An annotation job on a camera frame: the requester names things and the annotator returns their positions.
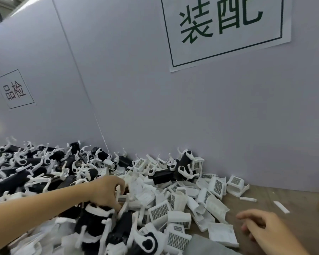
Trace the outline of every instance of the wall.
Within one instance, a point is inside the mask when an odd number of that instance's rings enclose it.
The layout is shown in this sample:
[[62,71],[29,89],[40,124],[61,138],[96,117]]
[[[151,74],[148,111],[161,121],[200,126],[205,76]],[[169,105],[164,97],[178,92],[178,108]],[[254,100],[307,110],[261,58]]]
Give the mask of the wall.
[[54,1],[110,150],[319,191],[319,0],[294,0],[291,43],[175,73],[160,0]]
[[0,23],[0,76],[16,69],[36,104],[9,109],[0,95],[0,144],[13,135],[19,144],[105,147],[52,0]]

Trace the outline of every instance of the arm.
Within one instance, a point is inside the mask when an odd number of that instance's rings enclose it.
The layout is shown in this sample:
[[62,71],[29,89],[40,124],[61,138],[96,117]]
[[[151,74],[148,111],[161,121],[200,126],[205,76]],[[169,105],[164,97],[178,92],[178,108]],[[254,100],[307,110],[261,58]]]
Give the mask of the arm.
[[115,198],[116,185],[120,185],[121,193],[124,193],[123,179],[106,176],[89,183],[1,202],[0,249],[33,227],[81,202],[91,201],[119,211],[121,206]]
[[236,217],[245,220],[241,230],[267,255],[309,255],[275,213],[251,209],[240,212]]

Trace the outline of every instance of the pile of plastic parts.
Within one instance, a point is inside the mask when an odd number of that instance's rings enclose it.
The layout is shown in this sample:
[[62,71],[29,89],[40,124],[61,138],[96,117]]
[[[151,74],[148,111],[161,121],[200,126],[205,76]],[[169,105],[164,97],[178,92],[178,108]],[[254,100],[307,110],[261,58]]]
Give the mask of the pile of plastic parts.
[[150,155],[136,155],[132,160],[125,151],[113,156],[99,147],[81,147],[79,141],[66,148],[25,142],[22,148],[7,138],[7,145],[0,146],[0,202],[107,175],[123,178],[128,187],[124,195],[116,188],[116,199],[122,205],[119,213],[109,207],[78,204],[5,248],[12,255],[177,255],[191,239],[185,230],[190,229],[192,219],[200,231],[209,230],[210,239],[238,247],[235,235],[229,236],[232,226],[225,221],[229,209],[221,200],[227,192],[240,197],[249,185],[238,177],[227,182],[203,173],[203,158],[190,150],[178,151],[178,158],[169,154],[166,161]]

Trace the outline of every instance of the sign with chinese characters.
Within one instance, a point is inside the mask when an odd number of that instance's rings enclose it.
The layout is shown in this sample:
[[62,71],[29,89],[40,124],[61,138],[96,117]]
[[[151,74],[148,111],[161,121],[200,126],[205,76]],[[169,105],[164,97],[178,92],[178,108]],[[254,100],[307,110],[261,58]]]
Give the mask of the sign with chinese characters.
[[0,93],[8,104],[9,109],[34,103],[19,70],[0,77]]
[[291,40],[292,0],[161,0],[170,71]]

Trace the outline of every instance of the work surface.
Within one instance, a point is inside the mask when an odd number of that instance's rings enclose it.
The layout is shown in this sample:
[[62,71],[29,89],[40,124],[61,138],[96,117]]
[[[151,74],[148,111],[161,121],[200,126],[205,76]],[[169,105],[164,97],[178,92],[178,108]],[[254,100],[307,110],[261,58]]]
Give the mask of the work surface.
[[[230,209],[226,220],[234,226],[236,238],[240,248],[236,250],[243,255],[264,255],[258,244],[253,243],[241,232],[242,222],[235,215],[251,208],[275,212],[288,225],[311,255],[319,255],[319,193],[292,191],[277,188],[252,186],[243,197],[257,199],[257,203],[241,201],[233,195],[227,194],[222,202]],[[281,202],[290,214],[283,213],[273,201]],[[195,223],[191,224],[188,234],[199,234],[209,238],[208,231],[201,233]]]

